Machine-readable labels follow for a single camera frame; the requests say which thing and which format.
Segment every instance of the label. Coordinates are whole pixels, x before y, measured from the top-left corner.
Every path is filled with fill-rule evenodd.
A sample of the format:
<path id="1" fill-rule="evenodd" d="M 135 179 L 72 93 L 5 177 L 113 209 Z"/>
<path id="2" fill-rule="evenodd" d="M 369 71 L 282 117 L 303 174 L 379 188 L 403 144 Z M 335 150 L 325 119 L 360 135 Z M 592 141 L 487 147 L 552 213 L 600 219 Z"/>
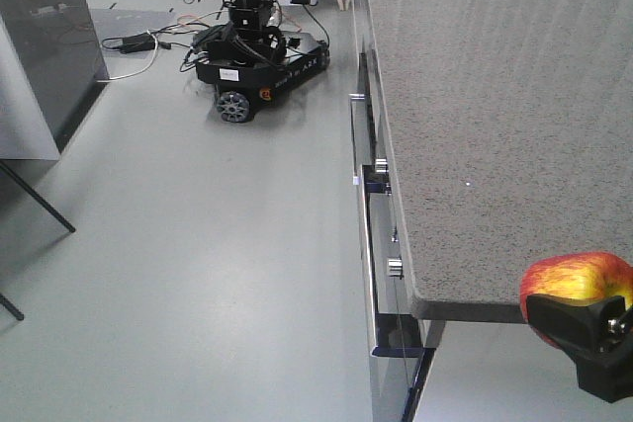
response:
<path id="1" fill-rule="evenodd" d="M 239 71 L 220 68 L 220 79 L 224 81 L 239 81 Z"/>

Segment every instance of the power adapter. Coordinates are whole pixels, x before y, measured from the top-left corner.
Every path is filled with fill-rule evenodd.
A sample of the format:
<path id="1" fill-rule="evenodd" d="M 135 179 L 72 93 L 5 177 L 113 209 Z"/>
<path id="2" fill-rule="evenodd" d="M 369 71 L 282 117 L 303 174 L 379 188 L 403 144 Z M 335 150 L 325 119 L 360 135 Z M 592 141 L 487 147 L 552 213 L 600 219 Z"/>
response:
<path id="1" fill-rule="evenodd" d="M 156 48 L 154 37 L 148 33 L 123 37 L 121 41 L 122 44 L 116 46 L 116 49 L 121 53 L 137 53 Z M 158 45 L 165 49 L 171 49 L 171 44 L 167 42 L 158 42 Z"/>

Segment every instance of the granite countertop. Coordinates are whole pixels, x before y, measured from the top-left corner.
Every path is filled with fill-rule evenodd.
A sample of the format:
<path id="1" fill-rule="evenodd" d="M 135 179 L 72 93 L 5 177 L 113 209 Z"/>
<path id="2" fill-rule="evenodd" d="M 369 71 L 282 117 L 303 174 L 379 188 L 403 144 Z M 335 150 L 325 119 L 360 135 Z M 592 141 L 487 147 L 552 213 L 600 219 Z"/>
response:
<path id="1" fill-rule="evenodd" d="M 522 321 L 536 260 L 633 263 L 633 0 L 369 0 L 411 313 Z"/>

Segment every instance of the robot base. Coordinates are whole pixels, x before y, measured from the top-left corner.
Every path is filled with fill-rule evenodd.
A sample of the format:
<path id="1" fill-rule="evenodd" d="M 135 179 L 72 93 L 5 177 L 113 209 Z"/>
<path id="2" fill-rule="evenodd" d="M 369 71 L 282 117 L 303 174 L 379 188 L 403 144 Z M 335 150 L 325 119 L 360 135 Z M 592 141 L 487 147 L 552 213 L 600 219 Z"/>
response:
<path id="1" fill-rule="evenodd" d="M 215 59 L 196 64 L 201 81 L 216 86 L 216 109 L 224 121 L 244 123 L 252 119 L 257 106 L 271 102 L 281 92 L 327 69 L 329 49 L 307 33 L 283 32 L 289 44 L 283 63 L 239 64 L 230 59 Z"/>

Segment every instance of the metal stand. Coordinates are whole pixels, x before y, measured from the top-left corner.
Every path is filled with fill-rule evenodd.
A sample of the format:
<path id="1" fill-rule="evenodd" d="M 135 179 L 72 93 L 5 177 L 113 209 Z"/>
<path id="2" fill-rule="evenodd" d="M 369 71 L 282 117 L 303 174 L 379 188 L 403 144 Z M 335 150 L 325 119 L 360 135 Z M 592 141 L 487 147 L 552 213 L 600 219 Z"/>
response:
<path id="1" fill-rule="evenodd" d="M 7 310 L 9 310 L 9 313 L 11 313 L 16 318 L 16 320 L 24 320 L 24 313 L 16 308 L 16 306 L 2 294 L 0 294 L 0 304 L 2 304 Z"/>
<path id="2" fill-rule="evenodd" d="M 42 207 L 48 211 L 57 221 L 59 221 L 68 231 L 75 232 L 77 229 L 70 224 L 65 217 L 63 217 L 59 211 L 53 208 L 42 196 L 36 192 L 31 186 L 25 182 L 16 172 L 6 164 L 4 160 L 0 160 L 0 170 L 9 175 L 9 177 L 16 182 L 20 188 L 22 188 L 25 192 L 33 197 L 33 199 L 38 202 Z"/>
<path id="3" fill-rule="evenodd" d="M 14 182 L 16 182 L 20 188 L 22 188 L 25 192 L 33 197 L 33 199 L 38 202 L 42 207 L 48 211 L 57 221 L 59 221 L 68 231 L 75 232 L 77 229 L 63 217 L 59 211 L 53 208 L 42 196 L 36 192 L 31 186 L 25 182 L 22 177 L 20 177 L 16 172 L 13 171 L 9 165 L 6 164 L 3 160 L 0 160 L 0 170 L 6 173 L 9 178 L 11 178 Z M 17 320 L 24 320 L 24 313 L 22 313 L 11 301 L 9 301 L 6 297 L 0 294 L 0 304 L 4 306 Z"/>

